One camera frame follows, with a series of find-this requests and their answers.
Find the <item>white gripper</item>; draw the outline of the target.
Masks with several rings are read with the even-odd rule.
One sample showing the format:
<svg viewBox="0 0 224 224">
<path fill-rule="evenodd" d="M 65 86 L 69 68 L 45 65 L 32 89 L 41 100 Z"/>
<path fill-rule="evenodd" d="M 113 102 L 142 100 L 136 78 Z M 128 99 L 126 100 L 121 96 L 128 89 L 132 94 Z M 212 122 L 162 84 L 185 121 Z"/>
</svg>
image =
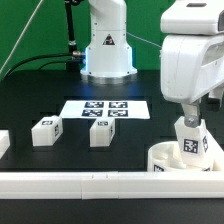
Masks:
<svg viewBox="0 0 224 224">
<path fill-rule="evenodd" d="M 215 88 L 224 84 L 224 35 L 168 35 L 161 50 L 160 82 L 166 100 L 183 104 L 184 124 L 198 127 L 201 113 L 195 101 L 209 93 L 208 109 L 217 112 L 222 106 L 224 89 Z"/>
</svg>

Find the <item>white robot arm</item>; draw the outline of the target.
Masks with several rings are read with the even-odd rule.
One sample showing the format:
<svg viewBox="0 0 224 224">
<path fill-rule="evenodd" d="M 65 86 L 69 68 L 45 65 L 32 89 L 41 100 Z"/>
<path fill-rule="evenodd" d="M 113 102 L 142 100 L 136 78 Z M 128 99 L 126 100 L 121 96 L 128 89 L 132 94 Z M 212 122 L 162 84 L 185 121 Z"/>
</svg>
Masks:
<svg viewBox="0 0 224 224">
<path fill-rule="evenodd" d="M 124 0 L 89 0 L 91 42 L 82 78 L 116 83 L 137 73 L 126 41 Z M 201 123 L 200 99 L 222 99 L 224 90 L 224 0 L 175 0 L 161 16 L 166 34 L 160 51 L 164 98 L 180 103 L 185 125 Z"/>
</svg>

